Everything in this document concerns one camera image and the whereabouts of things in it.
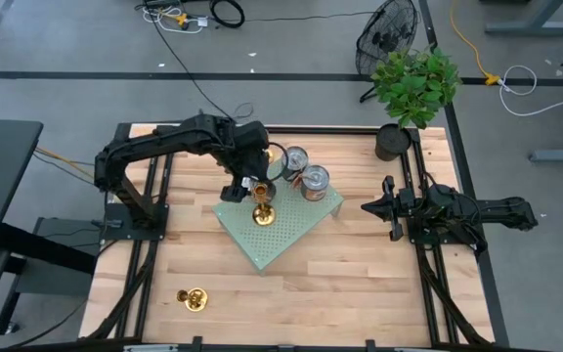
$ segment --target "electric fan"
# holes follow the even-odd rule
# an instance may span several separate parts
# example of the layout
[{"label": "electric fan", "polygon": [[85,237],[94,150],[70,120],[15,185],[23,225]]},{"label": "electric fan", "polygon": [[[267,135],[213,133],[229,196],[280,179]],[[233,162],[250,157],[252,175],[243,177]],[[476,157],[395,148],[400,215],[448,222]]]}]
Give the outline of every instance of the electric fan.
[{"label": "electric fan", "polygon": [[[388,53],[407,52],[416,35],[418,14],[411,0],[388,0],[383,3],[367,22],[356,41],[356,69],[359,74],[371,75],[377,63],[388,62]],[[374,87],[361,98],[369,96]]]}]

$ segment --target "butcher block tabletop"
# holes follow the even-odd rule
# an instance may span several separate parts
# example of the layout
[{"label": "butcher block tabletop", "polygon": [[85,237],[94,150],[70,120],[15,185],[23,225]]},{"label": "butcher block tabletop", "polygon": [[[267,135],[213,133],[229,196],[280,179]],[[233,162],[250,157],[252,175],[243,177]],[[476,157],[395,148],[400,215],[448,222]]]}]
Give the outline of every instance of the butcher block tabletop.
[{"label": "butcher block tabletop", "polygon": [[[133,124],[130,136],[149,134],[155,126]],[[427,171],[456,187],[445,130],[427,128],[420,137]],[[407,237],[390,242],[390,224],[360,209],[382,196],[386,175],[394,177],[396,190],[404,187],[399,159],[378,159],[374,135],[271,133],[270,140],[302,147],[311,163],[329,171],[330,184],[345,199],[338,217],[328,215],[259,275],[212,211],[231,176],[210,155],[175,154],[167,231],[155,261],[143,341],[191,343],[203,336],[206,344],[363,346],[373,339],[377,346],[430,346],[414,246]],[[161,158],[154,195],[163,164]],[[127,168],[139,192],[148,167],[142,160]],[[415,172],[412,178],[418,185]],[[80,336],[96,329],[120,297],[131,247],[120,241],[99,258]],[[473,251],[457,244],[442,248],[452,298],[477,331],[494,340]],[[146,253],[144,246],[141,263]],[[175,299],[178,290],[194,287],[208,293],[207,306],[196,313]],[[130,306],[126,335],[133,333],[139,295]],[[434,301],[446,341],[443,309],[435,295]]]}]

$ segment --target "perforated board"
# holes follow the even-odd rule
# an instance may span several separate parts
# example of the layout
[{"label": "perforated board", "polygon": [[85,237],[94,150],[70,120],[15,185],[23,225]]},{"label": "perforated board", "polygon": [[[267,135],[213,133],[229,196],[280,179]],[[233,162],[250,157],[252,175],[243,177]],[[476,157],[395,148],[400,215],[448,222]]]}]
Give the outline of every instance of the perforated board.
[{"label": "perforated board", "polygon": [[[280,173],[282,164],[276,161],[269,167],[269,177]],[[255,208],[252,198],[241,203],[221,202],[212,207],[221,225],[234,239],[251,263],[261,272],[275,258],[333,212],[344,198],[332,187],[319,201],[308,201],[299,189],[290,187],[283,178],[275,181],[277,193],[271,201],[276,220],[270,226],[257,225],[251,216]]]}]

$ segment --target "soup can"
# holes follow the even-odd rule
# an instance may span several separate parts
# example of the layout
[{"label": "soup can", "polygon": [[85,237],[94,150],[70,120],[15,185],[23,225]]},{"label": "soup can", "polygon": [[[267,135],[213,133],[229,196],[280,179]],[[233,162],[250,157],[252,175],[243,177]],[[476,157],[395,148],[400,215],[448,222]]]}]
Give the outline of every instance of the soup can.
[{"label": "soup can", "polygon": [[318,201],[327,194],[329,173],[324,167],[310,165],[301,174],[301,195],[309,201]]},{"label": "soup can", "polygon": [[[308,166],[308,154],[301,147],[290,147],[286,150],[290,162],[285,167],[281,176],[291,182]],[[281,157],[281,165],[286,166],[285,154]]]}]

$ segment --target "concrete floor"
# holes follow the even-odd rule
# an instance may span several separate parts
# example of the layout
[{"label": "concrete floor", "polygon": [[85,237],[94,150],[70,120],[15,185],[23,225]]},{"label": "concrete floor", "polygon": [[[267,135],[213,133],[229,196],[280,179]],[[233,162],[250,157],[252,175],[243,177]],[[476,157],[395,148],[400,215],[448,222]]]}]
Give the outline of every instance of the concrete floor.
[{"label": "concrete floor", "polygon": [[[512,65],[554,78],[563,61],[561,38],[487,36],[483,23],[531,14],[530,5],[460,1],[459,27],[479,47],[487,70]],[[150,24],[134,12],[137,0],[16,0],[0,26],[4,71],[182,71]],[[304,17],[372,11],[379,0],[242,0],[249,18]],[[443,51],[462,76],[480,76],[473,54],[449,26],[449,1],[429,6]],[[206,13],[206,4],[187,5]],[[167,34],[191,71],[354,73],[354,43],[367,16],[304,22],[250,22],[239,30],[207,28],[198,35]],[[554,20],[563,21],[563,7]],[[413,44],[427,45],[422,23]],[[221,107],[255,108],[265,123],[380,125],[388,120],[375,101],[360,105],[363,82],[202,81]],[[541,87],[530,97],[507,97],[518,111],[563,100],[563,88]],[[73,159],[92,160],[123,121],[180,119],[198,109],[215,112],[189,81],[0,79],[0,118],[45,124],[40,146]],[[534,149],[563,148],[563,107],[534,117],[507,113],[498,88],[460,87],[455,111],[478,198],[520,196],[534,207],[540,225],[530,233],[487,226],[500,303],[514,347],[563,351],[563,164],[532,164]],[[446,126],[439,115],[432,125]],[[6,220],[31,230],[37,217],[99,218],[98,191],[60,170],[33,160]],[[0,285],[0,305],[10,278]],[[25,295],[14,320],[19,332],[0,336],[0,346],[27,339],[64,317],[80,297]],[[81,311],[38,343],[73,340]]]}]

